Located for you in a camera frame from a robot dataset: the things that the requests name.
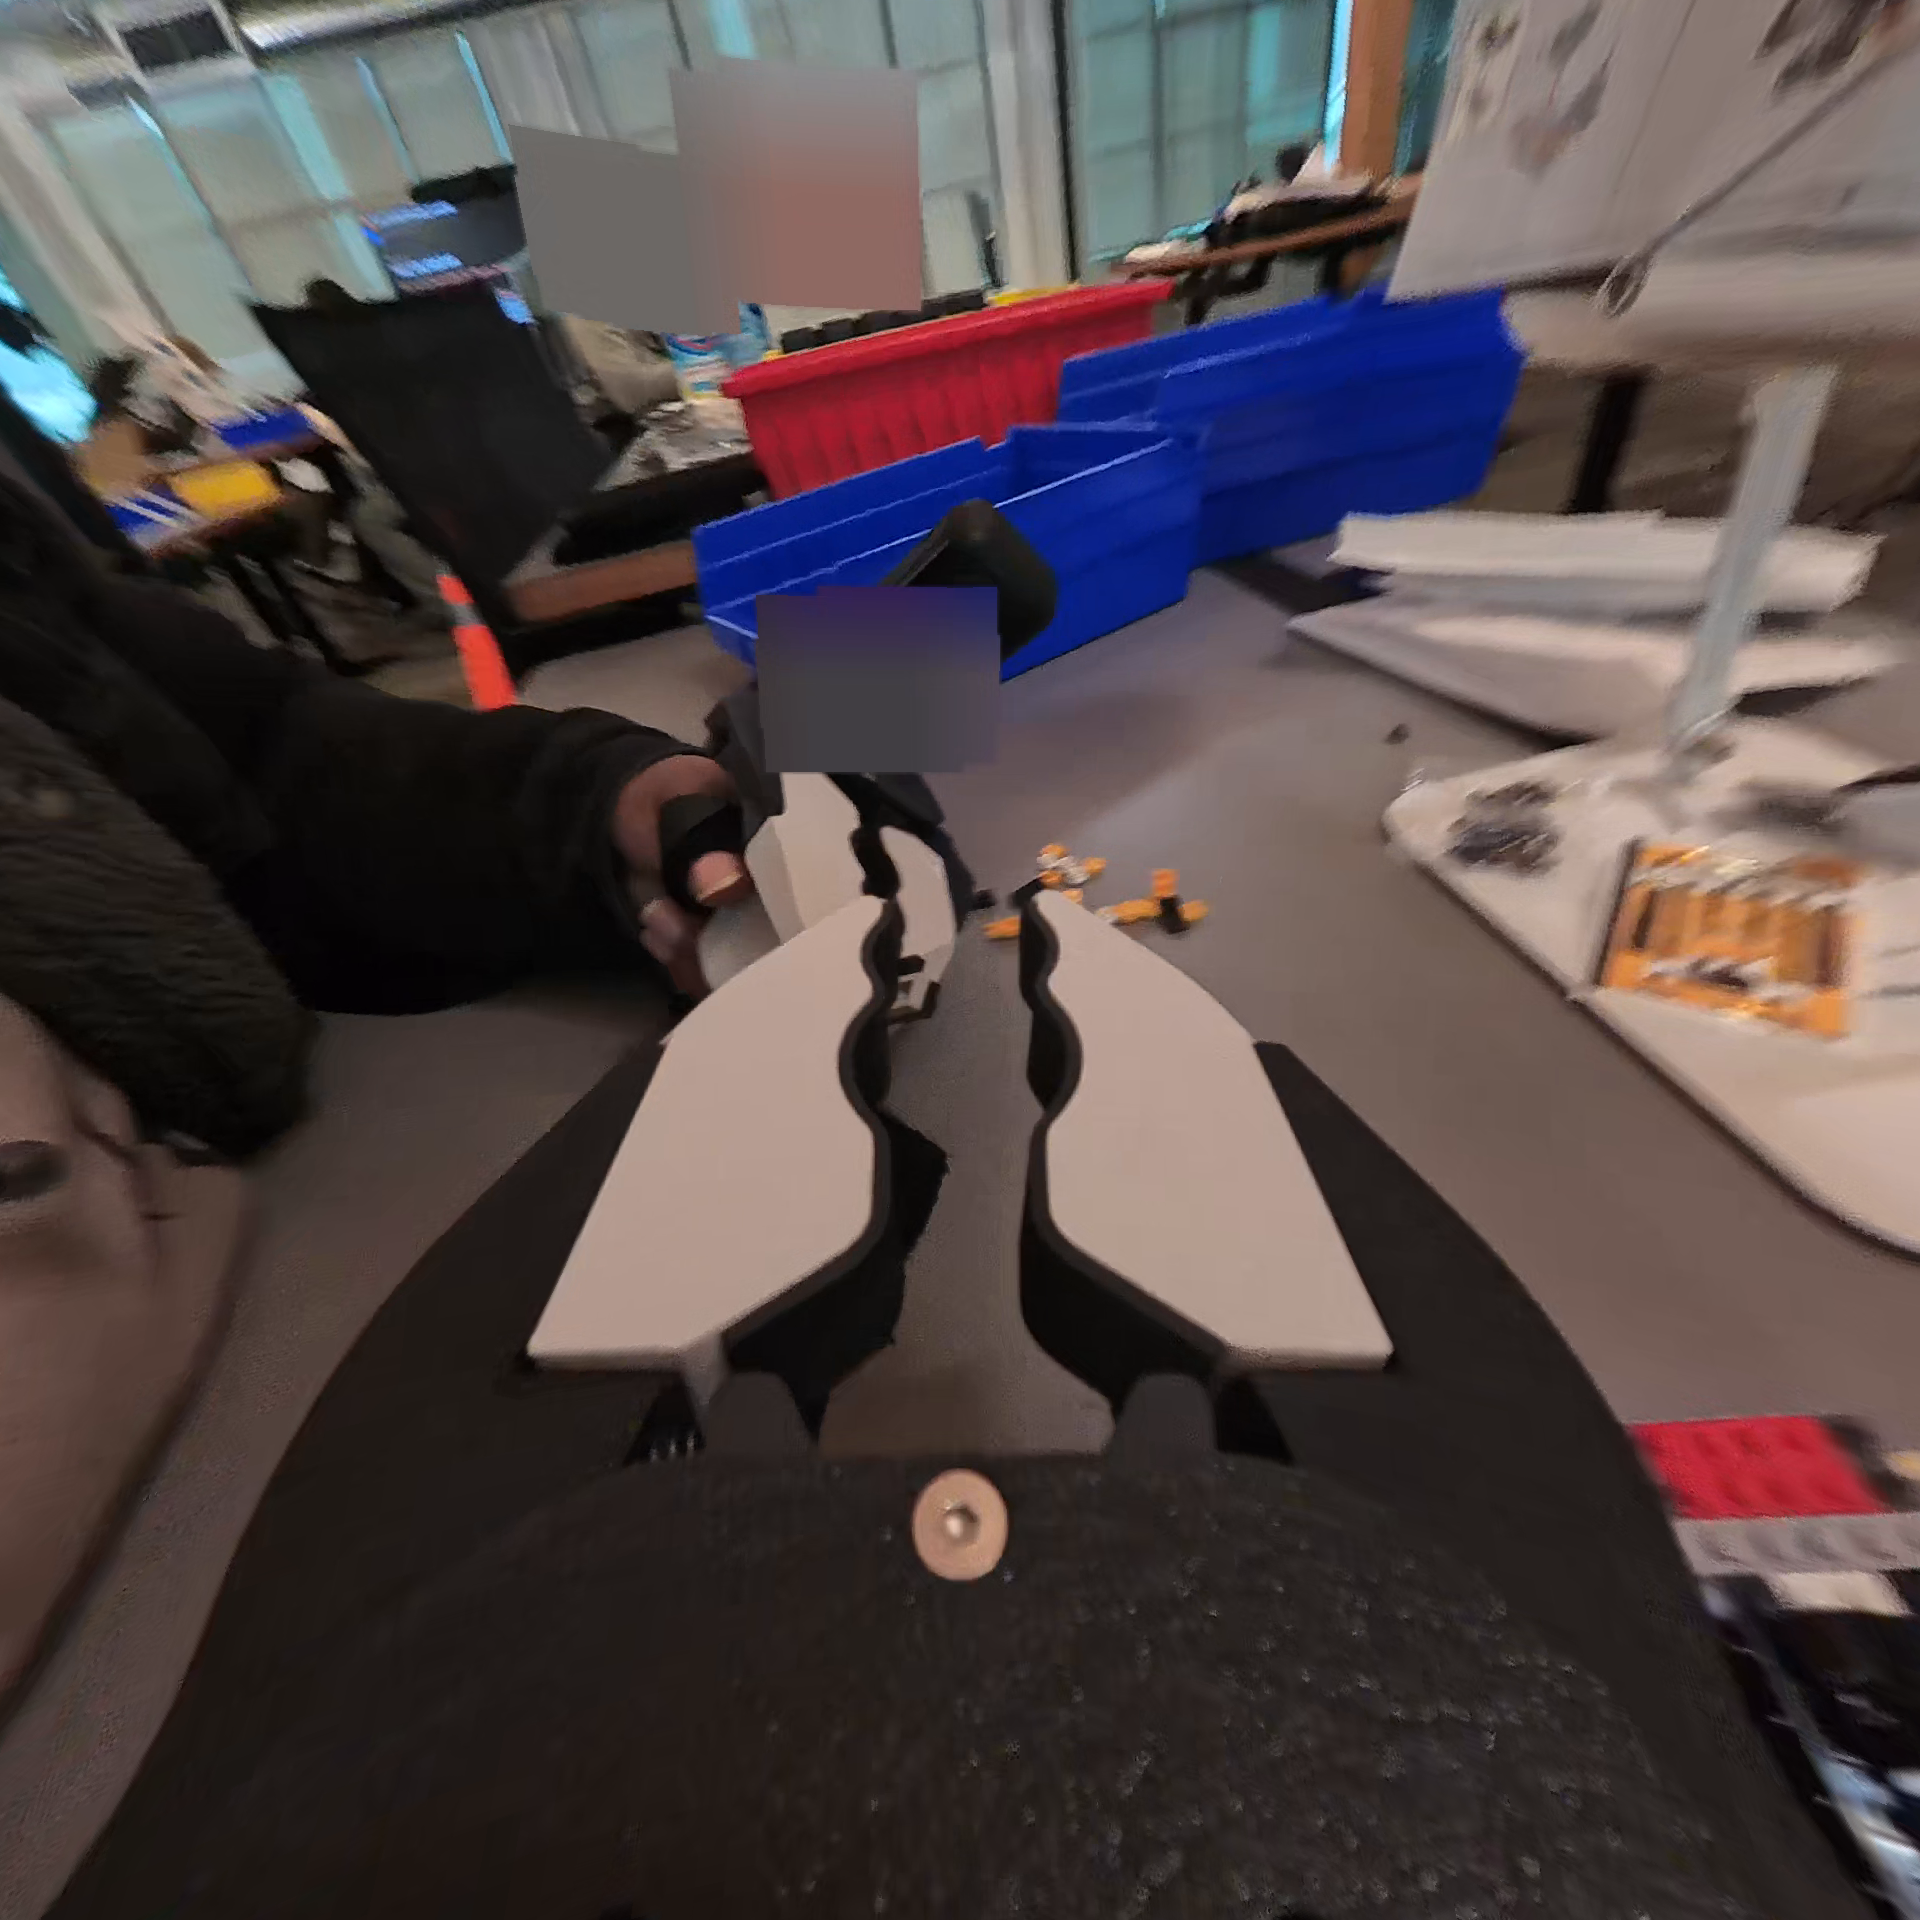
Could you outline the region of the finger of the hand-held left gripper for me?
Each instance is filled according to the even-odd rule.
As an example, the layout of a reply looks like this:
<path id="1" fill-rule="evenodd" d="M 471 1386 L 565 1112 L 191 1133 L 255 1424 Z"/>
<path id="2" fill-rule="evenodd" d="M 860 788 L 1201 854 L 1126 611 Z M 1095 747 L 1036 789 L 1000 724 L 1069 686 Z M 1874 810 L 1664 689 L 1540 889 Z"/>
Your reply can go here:
<path id="1" fill-rule="evenodd" d="M 781 810 L 748 832 L 751 892 L 701 925 L 701 983 L 717 995 L 735 975 L 819 925 L 861 908 L 879 925 L 857 853 L 861 828 L 851 796 L 833 777 L 781 777 Z"/>
<path id="2" fill-rule="evenodd" d="M 974 912 L 974 872 L 926 784 L 860 784 L 860 868 L 900 914 L 899 986 L 936 989 Z"/>

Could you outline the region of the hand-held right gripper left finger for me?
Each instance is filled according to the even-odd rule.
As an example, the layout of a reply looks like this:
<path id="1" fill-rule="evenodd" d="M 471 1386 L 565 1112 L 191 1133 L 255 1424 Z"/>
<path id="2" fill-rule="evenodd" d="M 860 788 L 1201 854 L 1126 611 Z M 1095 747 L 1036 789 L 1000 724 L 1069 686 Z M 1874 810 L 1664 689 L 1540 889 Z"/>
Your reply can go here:
<path id="1" fill-rule="evenodd" d="M 892 1105 L 896 901 L 851 899 L 661 1046 L 560 1282 L 544 1372 L 844 1383 L 892 1344 L 947 1157 Z"/>

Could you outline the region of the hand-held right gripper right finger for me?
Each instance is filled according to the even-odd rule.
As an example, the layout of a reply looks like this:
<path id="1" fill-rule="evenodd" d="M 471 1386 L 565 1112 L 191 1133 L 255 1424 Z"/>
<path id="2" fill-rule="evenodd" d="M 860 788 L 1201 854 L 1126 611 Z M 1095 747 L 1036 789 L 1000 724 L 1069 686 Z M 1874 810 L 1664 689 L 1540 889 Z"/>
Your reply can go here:
<path id="1" fill-rule="evenodd" d="M 1393 1351 L 1252 1030 L 1156 945 L 1022 901 L 1043 1104 L 1022 1314 L 1070 1372 L 1383 1372 Z"/>

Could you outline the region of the pile of small lego pieces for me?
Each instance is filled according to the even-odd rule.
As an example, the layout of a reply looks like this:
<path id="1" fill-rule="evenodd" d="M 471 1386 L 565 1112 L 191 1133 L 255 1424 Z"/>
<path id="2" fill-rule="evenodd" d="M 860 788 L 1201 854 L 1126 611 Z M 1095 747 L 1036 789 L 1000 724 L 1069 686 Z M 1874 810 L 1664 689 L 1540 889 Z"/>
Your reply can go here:
<path id="1" fill-rule="evenodd" d="M 1182 883 L 1180 868 L 1156 865 L 1144 868 L 1144 889 L 1116 893 L 1108 889 L 1110 863 L 1103 854 L 1070 853 L 1065 842 L 1046 842 L 1036 853 L 1033 877 L 1022 880 L 1007 901 L 983 893 L 983 929 L 989 942 L 1011 942 L 1022 929 L 1022 901 L 1055 893 L 1069 904 L 1089 908 L 1098 920 L 1126 933 L 1167 933 L 1182 936 L 1213 916 L 1204 899 L 1193 899 Z"/>

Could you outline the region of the person's left forearm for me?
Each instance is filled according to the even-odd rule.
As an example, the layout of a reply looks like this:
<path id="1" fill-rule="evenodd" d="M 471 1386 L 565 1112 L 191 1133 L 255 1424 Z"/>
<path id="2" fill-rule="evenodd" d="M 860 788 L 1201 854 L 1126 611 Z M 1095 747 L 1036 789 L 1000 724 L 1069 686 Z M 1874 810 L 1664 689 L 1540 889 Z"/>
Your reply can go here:
<path id="1" fill-rule="evenodd" d="M 596 707 L 407 703 L 255 645 L 140 566 L 14 399 L 5 703 L 166 828 L 320 1012 L 667 975 L 639 945 L 610 810 L 696 747 Z"/>

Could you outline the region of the pile of black lego parts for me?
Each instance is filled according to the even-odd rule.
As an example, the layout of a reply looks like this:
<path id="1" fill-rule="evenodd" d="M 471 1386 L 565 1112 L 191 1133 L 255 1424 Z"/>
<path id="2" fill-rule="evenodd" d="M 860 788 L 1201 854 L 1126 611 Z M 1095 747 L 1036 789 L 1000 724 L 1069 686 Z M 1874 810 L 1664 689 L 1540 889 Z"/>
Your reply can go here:
<path id="1" fill-rule="evenodd" d="M 1559 800 L 1561 788 L 1544 779 L 1474 789 L 1447 828 L 1443 853 L 1464 868 L 1537 875 L 1561 849 Z"/>

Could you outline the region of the orange black lego car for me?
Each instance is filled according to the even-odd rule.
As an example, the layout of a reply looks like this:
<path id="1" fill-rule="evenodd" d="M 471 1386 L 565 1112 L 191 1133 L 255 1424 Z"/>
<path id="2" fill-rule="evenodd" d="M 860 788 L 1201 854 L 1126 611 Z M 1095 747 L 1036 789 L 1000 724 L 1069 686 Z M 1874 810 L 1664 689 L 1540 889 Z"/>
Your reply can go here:
<path id="1" fill-rule="evenodd" d="M 1874 1917 L 1917 1917 L 1917 1450 L 1835 1414 L 1639 1424 L 1737 1689 Z"/>

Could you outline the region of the person's left hand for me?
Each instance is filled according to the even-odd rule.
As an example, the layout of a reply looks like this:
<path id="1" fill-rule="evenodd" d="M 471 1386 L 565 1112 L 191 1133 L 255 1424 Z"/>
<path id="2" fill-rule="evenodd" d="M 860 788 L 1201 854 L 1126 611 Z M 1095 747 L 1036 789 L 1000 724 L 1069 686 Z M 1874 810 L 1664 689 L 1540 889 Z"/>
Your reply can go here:
<path id="1" fill-rule="evenodd" d="M 610 842 L 627 868 L 639 945 L 679 995 L 701 999 L 710 995 L 701 929 L 714 912 L 746 904 L 754 893 L 754 877 L 738 853 L 717 849 L 689 863 L 685 899 L 674 899 L 661 868 L 661 815 L 679 800 L 731 806 L 738 796 L 731 773 L 712 756 L 663 756 L 622 788 L 610 810 Z"/>

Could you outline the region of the red plastic storage bin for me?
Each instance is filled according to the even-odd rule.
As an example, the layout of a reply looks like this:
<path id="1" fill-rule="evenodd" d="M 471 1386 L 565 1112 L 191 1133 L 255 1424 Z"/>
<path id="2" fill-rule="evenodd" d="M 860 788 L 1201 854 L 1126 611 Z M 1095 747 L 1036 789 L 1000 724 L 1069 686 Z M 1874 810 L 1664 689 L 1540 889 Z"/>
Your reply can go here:
<path id="1" fill-rule="evenodd" d="M 773 496 L 961 439 L 1000 444 L 1057 414 L 1069 358 L 1150 336 L 1171 279 L 1137 276 L 989 303 L 731 372 L 754 463 Z"/>

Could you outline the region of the orange traffic cone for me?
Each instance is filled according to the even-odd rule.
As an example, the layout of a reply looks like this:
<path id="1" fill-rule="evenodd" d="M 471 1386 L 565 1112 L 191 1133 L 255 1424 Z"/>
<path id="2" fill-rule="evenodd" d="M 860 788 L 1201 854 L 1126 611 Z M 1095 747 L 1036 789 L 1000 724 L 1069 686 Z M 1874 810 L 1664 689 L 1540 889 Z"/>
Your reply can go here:
<path id="1" fill-rule="evenodd" d="M 478 710 L 515 707 L 519 705 L 515 677 L 499 648 L 499 638 L 493 635 L 490 623 L 483 621 L 475 593 L 468 591 L 468 585 L 456 575 L 440 571 L 439 593 L 440 593 L 440 606 L 450 623 L 450 638 L 454 638 L 454 657 L 460 661 L 468 705 Z"/>

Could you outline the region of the white paper bag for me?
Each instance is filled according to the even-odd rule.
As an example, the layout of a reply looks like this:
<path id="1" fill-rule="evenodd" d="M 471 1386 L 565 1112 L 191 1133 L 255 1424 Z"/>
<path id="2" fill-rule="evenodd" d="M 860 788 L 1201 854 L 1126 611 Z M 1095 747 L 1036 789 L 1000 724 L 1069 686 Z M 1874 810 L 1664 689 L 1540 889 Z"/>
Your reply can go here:
<path id="1" fill-rule="evenodd" d="M 1725 519 L 1661 513 L 1431 509 L 1349 515 L 1330 557 L 1413 597 L 1488 611 L 1682 613 L 1704 603 L 1725 533 Z M 1759 567 L 1763 613 L 1843 611 L 1865 591 L 1878 552 L 1882 535 L 1783 527 Z"/>
<path id="2" fill-rule="evenodd" d="M 1346 660 L 1552 737 L 1645 735 L 1692 665 L 1692 621 L 1586 621 L 1374 593 L 1302 611 L 1290 632 Z M 1731 694 L 1831 692 L 1908 657 L 1883 626 L 1787 626 L 1747 635 Z"/>

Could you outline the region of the black fabric panel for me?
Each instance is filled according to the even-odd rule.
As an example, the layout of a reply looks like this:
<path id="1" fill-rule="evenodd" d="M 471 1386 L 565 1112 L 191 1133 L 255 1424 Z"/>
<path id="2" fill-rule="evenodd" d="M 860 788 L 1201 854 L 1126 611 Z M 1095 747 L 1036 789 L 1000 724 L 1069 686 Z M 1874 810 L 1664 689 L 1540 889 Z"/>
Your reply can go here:
<path id="1" fill-rule="evenodd" d="M 527 626 L 509 575 L 613 459 L 540 330 L 481 285 L 332 312 L 255 303 L 252 318 L 493 631 Z"/>

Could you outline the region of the orange black sticker sheet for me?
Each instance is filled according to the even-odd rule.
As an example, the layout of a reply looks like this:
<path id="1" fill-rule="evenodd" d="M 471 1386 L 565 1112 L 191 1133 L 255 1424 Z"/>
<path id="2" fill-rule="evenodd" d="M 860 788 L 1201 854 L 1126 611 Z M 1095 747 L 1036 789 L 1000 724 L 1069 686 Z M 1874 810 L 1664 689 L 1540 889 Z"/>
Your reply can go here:
<path id="1" fill-rule="evenodd" d="M 1843 854 L 1637 840 L 1599 929 L 1593 986 L 1800 1038 L 1847 1038 L 1869 875 Z"/>

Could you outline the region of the computer monitor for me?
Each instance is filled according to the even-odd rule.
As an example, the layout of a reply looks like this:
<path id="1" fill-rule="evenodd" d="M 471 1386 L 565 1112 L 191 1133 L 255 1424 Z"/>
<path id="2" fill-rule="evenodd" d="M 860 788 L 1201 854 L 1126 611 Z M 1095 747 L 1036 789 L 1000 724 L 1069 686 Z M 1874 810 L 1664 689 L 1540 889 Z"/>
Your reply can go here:
<path id="1" fill-rule="evenodd" d="M 403 203 L 363 214 L 363 234 L 396 298 L 425 298 L 471 279 L 509 279 L 527 261 L 512 191 Z"/>

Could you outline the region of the beige sweatshirt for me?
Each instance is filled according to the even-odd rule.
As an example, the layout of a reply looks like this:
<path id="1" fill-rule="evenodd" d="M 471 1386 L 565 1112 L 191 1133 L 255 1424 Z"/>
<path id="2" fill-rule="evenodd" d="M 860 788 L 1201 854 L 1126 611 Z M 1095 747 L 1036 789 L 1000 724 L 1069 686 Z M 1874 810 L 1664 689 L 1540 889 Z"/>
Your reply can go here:
<path id="1" fill-rule="evenodd" d="M 229 1330 L 249 1177 L 150 1138 L 129 1099 L 5 1002 L 5 1138 L 69 1153 L 5 1208 L 5 1715 L 35 1686 Z"/>

